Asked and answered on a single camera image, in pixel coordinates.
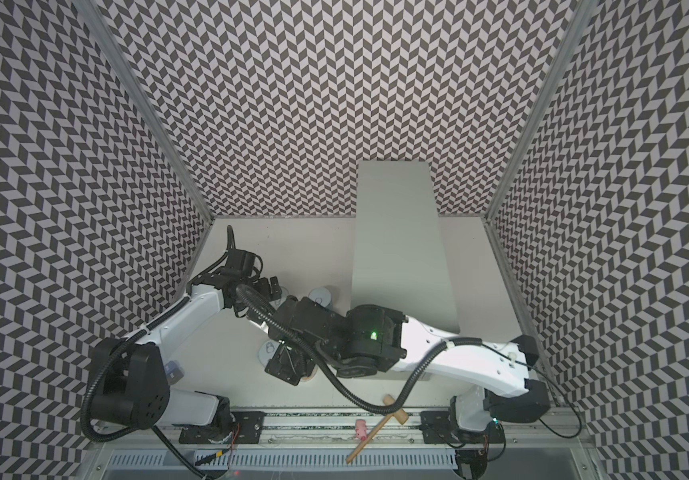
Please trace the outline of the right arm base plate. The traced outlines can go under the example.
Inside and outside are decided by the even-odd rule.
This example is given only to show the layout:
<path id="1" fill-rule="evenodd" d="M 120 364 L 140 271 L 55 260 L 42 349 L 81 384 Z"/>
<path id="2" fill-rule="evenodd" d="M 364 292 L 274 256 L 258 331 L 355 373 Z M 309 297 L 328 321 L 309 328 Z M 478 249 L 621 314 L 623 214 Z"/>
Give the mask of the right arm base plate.
<path id="1" fill-rule="evenodd" d="M 449 410 L 427 410 L 420 413 L 420 430 L 424 444 L 428 445 L 484 445 L 503 444 L 505 436 L 501 428 L 490 424 L 483 432 L 462 430 L 452 422 Z"/>

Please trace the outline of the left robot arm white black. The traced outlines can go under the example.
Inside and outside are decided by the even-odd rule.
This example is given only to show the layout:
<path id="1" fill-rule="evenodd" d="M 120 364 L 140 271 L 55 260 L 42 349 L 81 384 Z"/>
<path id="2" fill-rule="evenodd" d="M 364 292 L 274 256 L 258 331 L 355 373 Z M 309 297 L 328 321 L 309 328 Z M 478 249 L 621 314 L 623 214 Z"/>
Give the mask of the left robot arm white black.
<path id="1" fill-rule="evenodd" d="M 78 418 L 82 434 L 104 443 L 162 425 L 227 428 L 228 401 L 172 387 L 166 366 L 180 344 L 216 314 L 248 311 L 238 286 L 254 288 L 268 302 L 279 300 L 278 279 L 264 277 L 263 271 L 262 257 L 238 248 L 229 227 L 222 256 L 196 274 L 172 306 L 124 338 L 102 340 L 90 358 Z"/>

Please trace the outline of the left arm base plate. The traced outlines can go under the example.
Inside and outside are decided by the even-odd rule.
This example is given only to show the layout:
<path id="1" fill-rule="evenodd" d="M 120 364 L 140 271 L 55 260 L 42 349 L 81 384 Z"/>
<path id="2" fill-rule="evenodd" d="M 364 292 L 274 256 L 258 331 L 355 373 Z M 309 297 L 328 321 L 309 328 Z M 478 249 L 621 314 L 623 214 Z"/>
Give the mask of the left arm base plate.
<path id="1" fill-rule="evenodd" d="M 226 419 L 217 419 L 208 426 L 186 426 L 180 430 L 182 445 L 258 444 L 264 429 L 266 413 L 262 411 L 232 412 Z"/>

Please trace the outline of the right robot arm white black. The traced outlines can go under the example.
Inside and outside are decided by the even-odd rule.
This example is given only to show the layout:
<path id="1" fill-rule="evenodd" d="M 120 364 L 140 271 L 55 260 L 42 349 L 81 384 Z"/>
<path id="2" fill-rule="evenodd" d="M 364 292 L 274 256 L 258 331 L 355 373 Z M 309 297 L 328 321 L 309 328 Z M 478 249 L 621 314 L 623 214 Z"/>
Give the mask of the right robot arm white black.
<path id="1" fill-rule="evenodd" d="M 342 397 L 370 413 L 398 412 L 426 374 L 470 385 L 468 392 L 451 400 L 453 424 L 464 432 L 482 433 L 502 421 L 541 422 L 551 409 L 550 391 L 556 384 L 544 373 L 532 376 L 539 348 L 531 336 L 486 342 L 374 304 L 340 315 L 308 297 L 290 296 L 274 308 L 246 284 L 236 288 L 236 296 L 266 326 L 272 340 L 290 349 L 290 384 L 318 369 Z M 386 372 L 407 376 L 389 405 L 364 400 L 345 384 Z"/>

